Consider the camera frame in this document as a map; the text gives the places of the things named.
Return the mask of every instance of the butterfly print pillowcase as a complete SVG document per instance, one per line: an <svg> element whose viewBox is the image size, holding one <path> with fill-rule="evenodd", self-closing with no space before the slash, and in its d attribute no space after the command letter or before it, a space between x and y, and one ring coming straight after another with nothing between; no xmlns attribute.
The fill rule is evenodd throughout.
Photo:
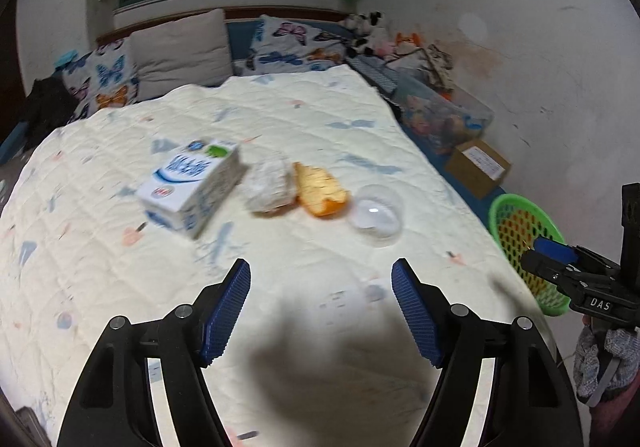
<svg viewBox="0 0 640 447"><path fill-rule="evenodd" d="M78 100L74 120L90 117L104 107L136 102L138 79L129 38L101 46L69 63L63 81Z"/></svg>
<svg viewBox="0 0 640 447"><path fill-rule="evenodd" d="M344 39L310 24L260 16L243 75L322 71L342 63Z"/></svg>

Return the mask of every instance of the stuffed toy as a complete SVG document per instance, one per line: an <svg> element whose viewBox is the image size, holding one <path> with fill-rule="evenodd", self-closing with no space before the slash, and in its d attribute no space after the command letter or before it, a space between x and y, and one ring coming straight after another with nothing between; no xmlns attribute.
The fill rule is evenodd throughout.
<svg viewBox="0 0 640 447"><path fill-rule="evenodd" d="M396 53L398 55L408 55L418 50L421 46L422 40L415 32L410 36L404 36L400 32L396 34Z"/></svg>
<svg viewBox="0 0 640 447"><path fill-rule="evenodd" d="M380 12L348 17L343 26L352 30L356 37L347 49L347 55L351 58L363 53L382 58L392 55L396 47L389 38L386 25L386 16Z"/></svg>

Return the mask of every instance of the cardboard box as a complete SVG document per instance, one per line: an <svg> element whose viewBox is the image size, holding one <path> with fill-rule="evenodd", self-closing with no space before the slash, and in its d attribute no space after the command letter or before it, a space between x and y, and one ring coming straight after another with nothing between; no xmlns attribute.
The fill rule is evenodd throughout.
<svg viewBox="0 0 640 447"><path fill-rule="evenodd" d="M136 192L146 216L162 227L196 237L241 175L239 155L235 142L191 142Z"/></svg>
<svg viewBox="0 0 640 447"><path fill-rule="evenodd" d="M456 147L445 167L479 200L500 185L510 169L509 162L478 139Z"/></svg>

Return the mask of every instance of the white milk box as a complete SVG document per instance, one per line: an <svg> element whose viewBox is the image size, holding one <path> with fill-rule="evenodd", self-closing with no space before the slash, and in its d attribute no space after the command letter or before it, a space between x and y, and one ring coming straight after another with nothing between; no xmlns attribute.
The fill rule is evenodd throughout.
<svg viewBox="0 0 640 447"><path fill-rule="evenodd" d="M154 223L195 237L220 207L242 172L239 146L194 140L136 191Z"/></svg>

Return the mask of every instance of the person's hand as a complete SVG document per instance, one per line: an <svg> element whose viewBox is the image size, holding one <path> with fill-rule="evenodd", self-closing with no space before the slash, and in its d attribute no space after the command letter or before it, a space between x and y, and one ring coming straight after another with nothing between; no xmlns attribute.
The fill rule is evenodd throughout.
<svg viewBox="0 0 640 447"><path fill-rule="evenodd" d="M585 326L575 348L574 381L578 398L588 400L598 387L600 362L596 338L591 331L591 317L583 316L582 322ZM613 379L605 390L606 394L613 396L612 393L618 393L633 382L638 373L640 340L635 332L618 328L607 331L604 348L621 360Z"/></svg>
<svg viewBox="0 0 640 447"><path fill-rule="evenodd" d="M574 360L575 392L580 400L588 400L598 387L599 367L596 337L591 331L591 322L588 325L585 323L575 347Z"/></svg>

